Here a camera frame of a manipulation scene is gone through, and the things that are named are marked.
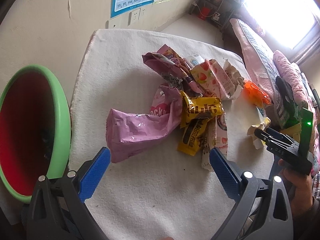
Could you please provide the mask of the right hand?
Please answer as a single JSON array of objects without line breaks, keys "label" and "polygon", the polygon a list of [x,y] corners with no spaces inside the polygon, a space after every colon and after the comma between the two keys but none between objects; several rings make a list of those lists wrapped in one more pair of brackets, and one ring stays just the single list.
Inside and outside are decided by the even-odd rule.
[{"label": "right hand", "polygon": [[286,168],[283,159],[278,161],[278,165],[283,168],[280,171],[280,177],[285,183],[292,184],[295,188],[295,194],[290,200],[292,217],[303,215],[313,205],[311,176],[302,175],[290,168]]}]

